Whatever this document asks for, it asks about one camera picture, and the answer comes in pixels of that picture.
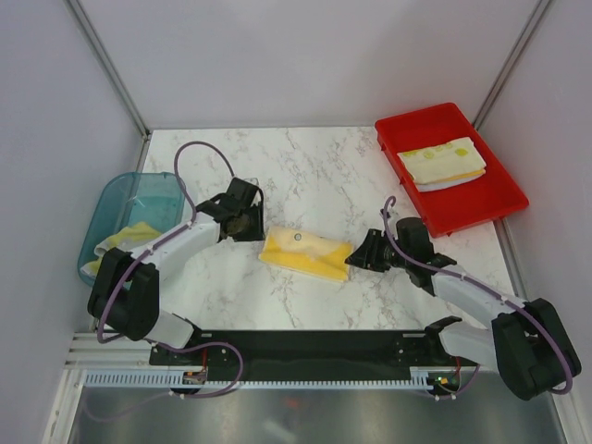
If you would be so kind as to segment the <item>yellow towel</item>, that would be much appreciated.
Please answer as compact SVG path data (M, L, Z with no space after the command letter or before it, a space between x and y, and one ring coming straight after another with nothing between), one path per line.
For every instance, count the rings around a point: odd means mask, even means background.
M353 245L299 229L271 227L259 259L268 265L316 278L344 282L349 276L346 259Z

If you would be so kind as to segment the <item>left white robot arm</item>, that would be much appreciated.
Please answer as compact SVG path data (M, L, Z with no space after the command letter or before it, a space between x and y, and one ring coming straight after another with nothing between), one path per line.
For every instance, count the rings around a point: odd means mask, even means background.
M203 344L193 336L196 327L161 307L161 287L193 256L221 241L263 241L264 202L258 184L234 178L226 191L194 204L187 222L130 251L107 251L87 305L98 320L98 342L151 341L169 348L181 364L197 362Z

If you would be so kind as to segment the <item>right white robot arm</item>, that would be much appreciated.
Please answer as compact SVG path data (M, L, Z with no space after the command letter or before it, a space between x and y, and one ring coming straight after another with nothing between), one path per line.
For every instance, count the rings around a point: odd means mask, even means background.
M417 217L401 219L395 228L369 230L345 262L379 273L400 268L415 287L479 322L479 327L473 327L449 316L426 327L423 353L432 364L458 357L484 366L523 401L545 392L569 393L582 371L550 302L524 302L470 276L455 260L435 251Z

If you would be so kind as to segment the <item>green frog pattern towel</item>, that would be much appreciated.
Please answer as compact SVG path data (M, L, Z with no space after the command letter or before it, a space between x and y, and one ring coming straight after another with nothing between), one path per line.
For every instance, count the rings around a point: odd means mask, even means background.
M483 176L487 163L470 137L398 153L414 185Z

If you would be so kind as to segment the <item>light blue towel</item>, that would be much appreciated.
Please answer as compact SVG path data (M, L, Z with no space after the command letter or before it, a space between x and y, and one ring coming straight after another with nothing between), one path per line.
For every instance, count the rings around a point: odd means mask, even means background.
M433 182L433 183L429 183L429 184L416 184L415 188L417 190L419 190L420 192L441 191L441 190L446 190L446 189L449 189L452 187L460 186L460 185L472 182L477 179L480 179L480 176L472 176L472 177L461 178L461 179Z

